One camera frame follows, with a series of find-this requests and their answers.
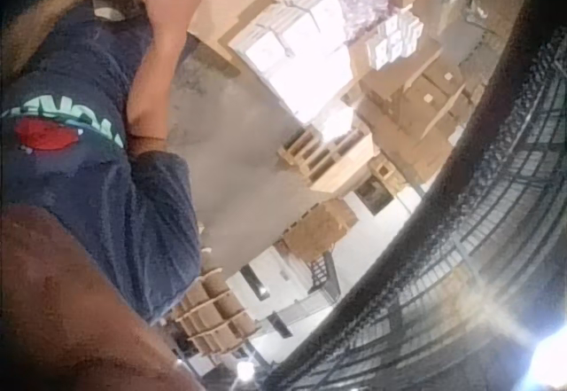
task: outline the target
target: bright light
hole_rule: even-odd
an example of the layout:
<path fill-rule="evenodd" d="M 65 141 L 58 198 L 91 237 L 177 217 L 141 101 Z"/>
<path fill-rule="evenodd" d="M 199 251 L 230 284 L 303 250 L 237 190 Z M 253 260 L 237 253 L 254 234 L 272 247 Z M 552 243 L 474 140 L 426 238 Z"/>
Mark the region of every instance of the bright light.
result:
<path fill-rule="evenodd" d="M 542 385 L 560 388 L 567 385 L 567 326 L 544 339 L 535 348 L 530 376 Z"/>
<path fill-rule="evenodd" d="M 248 382 L 254 377 L 254 364 L 252 362 L 239 362 L 237 364 L 237 375 L 243 382 Z"/>
<path fill-rule="evenodd" d="M 328 143 L 346 134 L 353 127 L 354 109 L 346 107 L 334 113 L 322 126 L 322 141 Z"/>

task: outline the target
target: window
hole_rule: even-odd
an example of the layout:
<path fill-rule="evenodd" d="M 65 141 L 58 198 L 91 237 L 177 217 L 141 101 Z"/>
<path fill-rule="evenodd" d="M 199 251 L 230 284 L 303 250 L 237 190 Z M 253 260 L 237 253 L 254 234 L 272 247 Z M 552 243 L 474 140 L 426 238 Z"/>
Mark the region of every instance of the window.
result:
<path fill-rule="evenodd" d="M 269 290 L 260 282 L 260 279 L 256 276 L 256 273 L 254 273 L 250 265 L 245 265 L 240 269 L 240 274 L 245 278 L 246 283 L 252 288 L 260 301 L 269 298 Z"/>
<path fill-rule="evenodd" d="M 354 192 L 362 200 L 364 205 L 366 205 L 372 215 L 378 214 L 378 212 L 384 209 L 393 200 L 392 195 L 385 189 L 382 183 L 373 176 Z"/>
<path fill-rule="evenodd" d="M 274 329 L 276 329 L 276 331 L 282 338 L 285 339 L 293 336 L 293 333 L 291 333 L 291 331 L 285 325 L 284 321 L 277 315 L 276 312 L 273 312 L 268 316 L 268 321 L 272 326 L 274 326 Z"/>

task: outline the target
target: stack of boxes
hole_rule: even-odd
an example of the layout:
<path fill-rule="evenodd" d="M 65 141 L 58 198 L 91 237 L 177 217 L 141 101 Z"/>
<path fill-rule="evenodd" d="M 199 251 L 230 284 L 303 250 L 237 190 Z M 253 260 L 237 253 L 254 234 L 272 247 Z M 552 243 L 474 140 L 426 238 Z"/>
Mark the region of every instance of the stack of boxes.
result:
<path fill-rule="evenodd" d="M 412 12 L 393 14 L 377 27 L 377 34 L 367 42 L 372 68 L 379 70 L 399 57 L 407 58 L 417 50 L 423 23 Z"/>
<path fill-rule="evenodd" d="M 276 0 L 229 44 L 282 104 L 310 123 L 353 79 L 338 0 Z"/>

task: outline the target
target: shelving unit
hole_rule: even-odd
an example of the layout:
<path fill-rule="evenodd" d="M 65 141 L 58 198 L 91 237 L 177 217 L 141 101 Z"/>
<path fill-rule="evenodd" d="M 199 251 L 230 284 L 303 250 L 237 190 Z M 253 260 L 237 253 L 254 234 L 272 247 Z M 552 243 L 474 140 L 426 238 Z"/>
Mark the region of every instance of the shelving unit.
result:
<path fill-rule="evenodd" d="M 201 275 L 174 307 L 173 317 L 201 355 L 230 353 L 258 328 L 229 289 L 222 269 L 214 267 L 211 250 L 201 252 Z"/>

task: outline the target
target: person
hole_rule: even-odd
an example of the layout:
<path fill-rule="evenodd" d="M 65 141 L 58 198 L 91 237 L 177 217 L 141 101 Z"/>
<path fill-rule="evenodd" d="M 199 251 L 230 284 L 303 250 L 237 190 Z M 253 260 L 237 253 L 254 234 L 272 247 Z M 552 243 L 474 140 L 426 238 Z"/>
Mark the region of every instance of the person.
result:
<path fill-rule="evenodd" d="M 90 0 L 38 0 L 3 23 L 4 380 L 200 389 L 150 325 L 200 263 L 189 172 L 166 138 L 201 0 L 144 1 L 122 22 Z"/>

